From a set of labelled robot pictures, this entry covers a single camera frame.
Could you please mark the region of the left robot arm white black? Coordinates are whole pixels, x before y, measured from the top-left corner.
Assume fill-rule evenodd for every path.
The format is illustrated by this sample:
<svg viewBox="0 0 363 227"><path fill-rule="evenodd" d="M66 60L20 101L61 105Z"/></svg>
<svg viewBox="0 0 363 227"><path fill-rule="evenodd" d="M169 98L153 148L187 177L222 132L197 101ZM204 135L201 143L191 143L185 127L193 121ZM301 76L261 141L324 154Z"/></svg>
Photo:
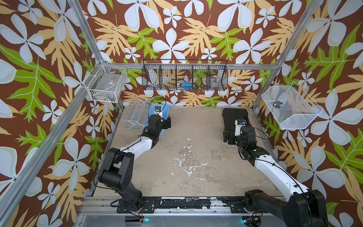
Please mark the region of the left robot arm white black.
<svg viewBox="0 0 363 227"><path fill-rule="evenodd" d="M124 148L110 148L106 153L104 164L98 173L98 181L116 191L129 211L139 211L142 204L142 192L131 182L134 161L154 148L162 130L169 128L171 117L162 118L153 114L148 118L148 126L135 142Z"/></svg>

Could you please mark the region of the black plastic tool case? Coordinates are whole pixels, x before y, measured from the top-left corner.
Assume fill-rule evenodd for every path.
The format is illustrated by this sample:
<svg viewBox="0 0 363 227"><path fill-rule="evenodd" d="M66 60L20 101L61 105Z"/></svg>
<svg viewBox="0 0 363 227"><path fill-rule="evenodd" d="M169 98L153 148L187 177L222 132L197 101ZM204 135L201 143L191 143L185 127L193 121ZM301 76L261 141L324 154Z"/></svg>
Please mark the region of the black plastic tool case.
<svg viewBox="0 0 363 227"><path fill-rule="evenodd" d="M225 108L222 111L224 131L235 132L235 121L242 119L246 124L250 124L248 111L246 109Z"/></svg>

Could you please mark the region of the blue clear plastic toolbox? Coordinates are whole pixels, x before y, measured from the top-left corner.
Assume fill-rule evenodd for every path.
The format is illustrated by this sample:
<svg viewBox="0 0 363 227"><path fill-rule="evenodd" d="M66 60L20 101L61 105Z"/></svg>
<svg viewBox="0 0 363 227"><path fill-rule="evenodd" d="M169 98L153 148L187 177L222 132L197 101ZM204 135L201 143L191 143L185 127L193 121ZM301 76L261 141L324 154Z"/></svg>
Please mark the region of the blue clear plastic toolbox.
<svg viewBox="0 0 363 227"><path fill-rule="evenodd" d="M162 112L158 115L166 119L169 117L170 107L166 104L151 103L146 99L133 98L124 103L126 106L121 116L121 124L127 130L142 130L148 126L148 118L156 114L155 106L161 106Z"/></svg>

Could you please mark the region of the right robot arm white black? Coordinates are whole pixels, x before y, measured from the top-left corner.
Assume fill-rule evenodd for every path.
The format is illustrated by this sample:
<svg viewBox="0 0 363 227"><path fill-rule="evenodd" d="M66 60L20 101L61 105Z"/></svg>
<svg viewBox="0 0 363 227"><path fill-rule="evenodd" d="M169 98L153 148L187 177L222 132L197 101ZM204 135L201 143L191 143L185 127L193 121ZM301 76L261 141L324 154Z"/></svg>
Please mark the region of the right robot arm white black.
<svg viewBox="0 0 363 227"><path fill-rule="evenodd" d="M264 148L257 146L255 138L255 130L250 125L236 125L223 131L223 141L236 145L240 157L260 170L285 199L269 196L262 190L250 190L244 196L245 209L271 213L288 227L328 226L322 193L310 190L287 173Z"/></svg>

